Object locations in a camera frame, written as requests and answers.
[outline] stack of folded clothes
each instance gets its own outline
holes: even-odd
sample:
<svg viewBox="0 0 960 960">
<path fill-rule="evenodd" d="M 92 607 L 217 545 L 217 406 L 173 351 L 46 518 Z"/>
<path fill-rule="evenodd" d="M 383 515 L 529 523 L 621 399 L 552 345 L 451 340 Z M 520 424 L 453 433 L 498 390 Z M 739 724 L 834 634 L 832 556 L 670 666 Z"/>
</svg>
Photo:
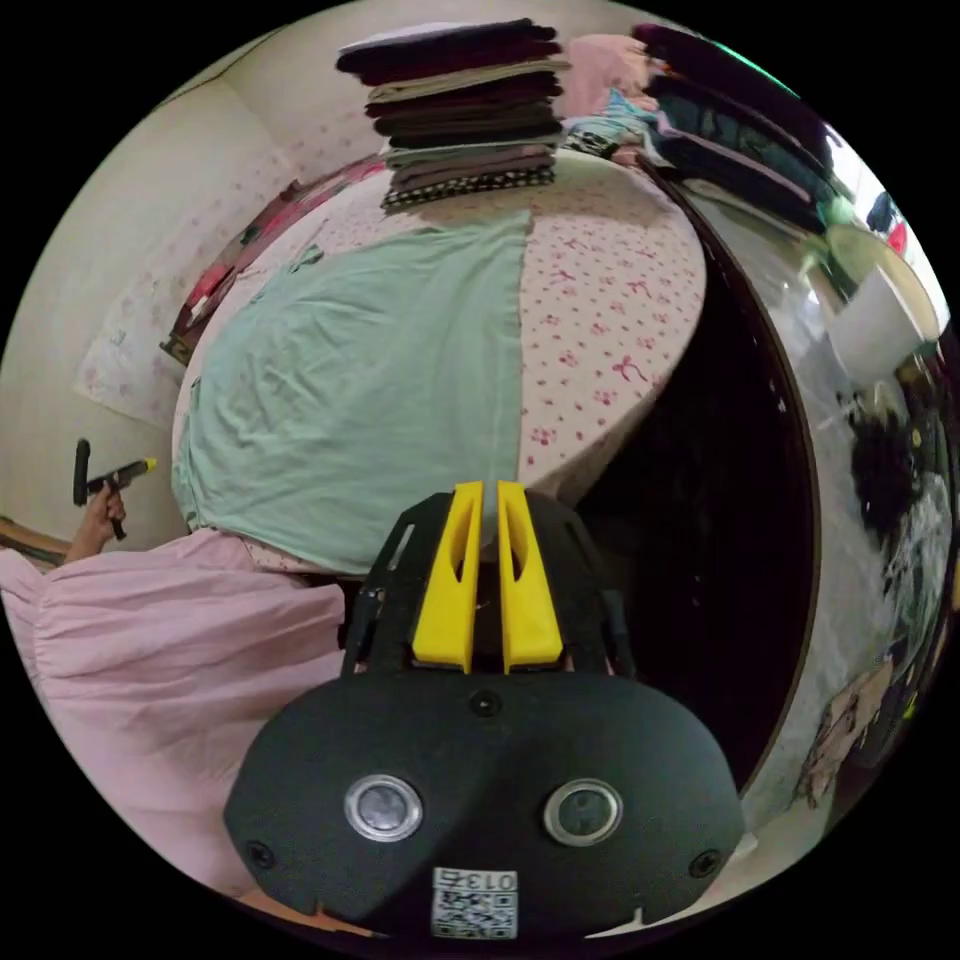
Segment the stack of folded clothes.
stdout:
<svg viewBox="0 0 960 960">
<path fill-rule="evenodd" d="M 384 207 L 551 183 L 562 129 L 556 31 L 532 20 L 425 24 L 344 47 L 337 69 L 372 88 L 389 138 Z"/>
</svg>

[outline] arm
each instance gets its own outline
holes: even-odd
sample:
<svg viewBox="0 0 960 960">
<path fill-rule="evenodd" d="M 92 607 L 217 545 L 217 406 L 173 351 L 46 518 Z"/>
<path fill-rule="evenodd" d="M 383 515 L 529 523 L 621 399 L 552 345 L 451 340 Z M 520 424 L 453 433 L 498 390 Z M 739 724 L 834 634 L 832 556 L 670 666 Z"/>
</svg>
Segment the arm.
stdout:
<svg viewBox="0 0 960 960">
<path fill-rule="evenodd" d="M 95 557 L 113 539 L 113 521 L 126 516 L 119 493 L 103 487 L 87 505 L 64 563 Z"/>
</svg>

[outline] green light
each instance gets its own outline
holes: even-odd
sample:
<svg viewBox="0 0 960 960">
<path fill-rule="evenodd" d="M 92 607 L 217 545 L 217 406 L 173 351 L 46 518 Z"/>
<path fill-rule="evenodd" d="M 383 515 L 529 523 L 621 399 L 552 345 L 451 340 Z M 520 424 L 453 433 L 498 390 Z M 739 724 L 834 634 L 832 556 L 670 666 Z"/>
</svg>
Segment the green light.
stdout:
<svg viewBox="0 0 960 960">
<path fill-rule="evenodd" d="M 722 43 L 717 43 L 716 40 L 711 40 L 710 42 L 715 47 L 719 47 L 725 53 L 729 53 L 731 57 L 736 57 L 739 61 L 741 61 L 742 63 L 745 63 L 748 67 L 752 67 L 754 70 L 757 71 L 757 73 L 762 73 L 768 80 L 772 80 L 778 87 L 783 87 L 783 89 L 786 90 L 787 93 L 791 94 L 794 97 L 797 97 L 797 95 L 785 83 L 781 83 L 776 77 L 771 76 L 769 73 L 767 73 L 766 70 L 763 69 L 763 67 L 758 67 L 755 63 L 751 63 L 746 57 L 741 57 L 736 50 L 731 50 L 729 47 L 725 47 Z"/>
</svg>

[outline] hanging clothes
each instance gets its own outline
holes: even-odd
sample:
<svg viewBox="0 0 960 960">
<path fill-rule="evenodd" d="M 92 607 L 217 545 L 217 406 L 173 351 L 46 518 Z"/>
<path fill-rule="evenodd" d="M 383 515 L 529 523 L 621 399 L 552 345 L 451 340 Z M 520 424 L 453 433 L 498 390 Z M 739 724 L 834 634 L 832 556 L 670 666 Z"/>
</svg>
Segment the hanging clothes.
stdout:
<svg viewBox="0 0 960 960">
<path fill-rule="evenodd" d="M 873 201 L 867 214 L 867 226 L 874 233 L 886 233 L 893 223 L 893 199 L 886 190 Z"/>
<path fill-rule="evenodd" d="M 907 225 L 901 220 L 887 237 L 887 243 L 902 257 L 907 249 Z"/>
</svg>

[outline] black fabric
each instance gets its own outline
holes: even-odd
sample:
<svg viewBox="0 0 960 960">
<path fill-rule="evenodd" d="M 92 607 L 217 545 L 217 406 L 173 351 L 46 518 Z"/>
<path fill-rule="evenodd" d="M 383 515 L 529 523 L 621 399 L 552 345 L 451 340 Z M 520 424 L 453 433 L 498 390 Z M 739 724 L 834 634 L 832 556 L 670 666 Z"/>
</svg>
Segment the black fabric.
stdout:
<svg viewBox="0 0 960 960">
<path fill-rule="evenodd" d="M 455 54 L 437 56 L 427 54 L 415 60 L 394 67 L 378 64 L 375 69 L 366 70 L 357 75 L 365 87 L 379 87 L 384 84 L 407 83 L 412 80 L 426 80 L 459 70 L 480 70 L 500 67 L 509 63 L 526 63 L 530 60 L 546 60 L 560 53 L 559 43 L 541 43 L 524 41 L 523 43 L 497 44 L 496 46 L 474 47 L 460 50 Z"/>
<path fill-rule="evenodd" d="M 515 77 L 503 77 L 470 87 L 460 87 L 446 93 L 432 93 L 414 100 L 368 103 L 366 114 L 368 117 L 392 117 L 409 113 L 413 109 L 433 110 L 460 106 L 490 109 L 500 104 L 510 106 L 526 100 L 559 97 L 562 93 L 563 87 L 558 83 L 553 70 L 538 70 L 535 73 L 522 73 Z"/>
<path fill-rule="evenodd" d="M 469 193 L 484 193 L 490 190 L 510 190 L 515 187 L 542 187 L 553 183 L 553 161 L 542 167 L 529 170 L 508 170 L 502 173 L 487 173 L 476 177 L 457 177 L 429 187 L 415 190 L 392 190 L 386 195 L 382 206 L 386 210 L 410 207 L 431 200 L 459 197 Z"/>
<path fill-rule="evenodd" d="M 478 47 L 493 47 L 523 40 L 550 41 L 557 31 L 552 27 L 535 26 L 529 17 L 503 23 L 483 23 L 465 27 L 456 33 L 436 37 L 403 37 L 377 42 L 373 46 L 352 50 L 337 59 L 343 73 L 365 73 L 373 70 L 405 67 L 428 57 L 455 55 Z"/>
<path fill-rule="evenodd" d="M 517 143 L 527 140 L 539 140 L 560 134 L 563 127 L 556 120 L 538 126 L 516 128 L 508 136 L 498 135 L 496 130 L 482 130 L 479 133 L 441 134 L 440 136 L 392 137 L 391 147 L 404 150 L 427 150 L 431 147 L 460 147 L 471 143 Z"/>
<path fill-rule="evenodd" d="M 867 226 L 875 233 L 887 233 L 893 224 L 893 199 L 886 190 L 873 201 L 867 214 Z"/>
<path fill-rule="evenodd" d="M 438 116 L 423 111 L 419 115 L 411 113 L 405 117 L 382 117 L 374 121 L 373 128 L 384 137 L 446 137 L 487 133 L 496 140 L 500 132 L 529 130 L 555 122 L 553 108 L 546 100 L 541 100 L 500 110 L 487 109 L 460 115 Z"/>
<path fill-rule="evenodd" d="M 821 160 L 806 149 L 803 144 L 794 140 L 781 126 L 776 122 L 776 118 L 764 117 L 756 110 L 752 110 L 743 104 L 731 100 L 722 93 L 709 86 L 695 83 L 688 77 L 681 76 L 657 76 L 650 83 L 647 91 L 655 99 L 670 97 L 681 97 L 685 100 L 698 104 L 701 108 L 710 108 L 717 113 L 726 114 L 733 119 L 737 125 L 744 128 L 745 131 L 753 131 L 754 134 L 760 134 L 766 137 L 771 143 L 776 144 L 793 156 L 799 163 L 807 167 L 811 173 L 824 180 L 829 180 L 833 169 L 833 158 L 830 157 L 829 165 L 824 165 Z M 670 110 L 666 111 L 670 117 L 671 123 L 674 118 L 670 115 Z M 701 133 L 701 131 L 690 130 L 689 133 Z M 734 146 L 731 143 L 725 143 L 725 146 Z"/>
<path fill-rule="evenodd" d="M 633 36 L 647 45 L 651 56 L 665 60 L 677 73 L 769 117 L 824 167 L 832 169 L 824 122 L 789 90 L 701 37 L 653 23 L 634 27 Z"/>
<path fill-rule="evenodd" d="M 825 232 L 816 206 L 804 203 L 787 187 L 699 143 L 656 133 L 651 136 L 660 156 L 677 167 L 685 177 L 697 177 L 715 183 L 802 230 L 818 235 Z"/>
</svg>

